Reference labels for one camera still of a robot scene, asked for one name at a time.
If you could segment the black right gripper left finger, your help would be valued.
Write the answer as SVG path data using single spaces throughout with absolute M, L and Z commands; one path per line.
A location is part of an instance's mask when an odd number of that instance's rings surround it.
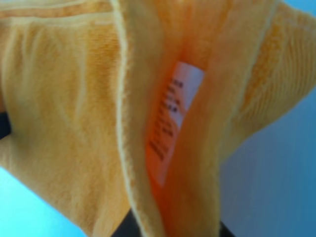
M 7 112 L 0 113 L 0 138 L 4 138 L 11 133 L 11 124 Z

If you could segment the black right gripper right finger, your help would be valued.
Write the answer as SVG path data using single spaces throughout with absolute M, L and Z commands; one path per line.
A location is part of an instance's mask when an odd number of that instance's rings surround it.
M 130 209 L 118 228 L 113 232 L 112 237 L 141 237 L 140 228 Z M 220 237 L 236 237 L 223 222 L 220 222 Z

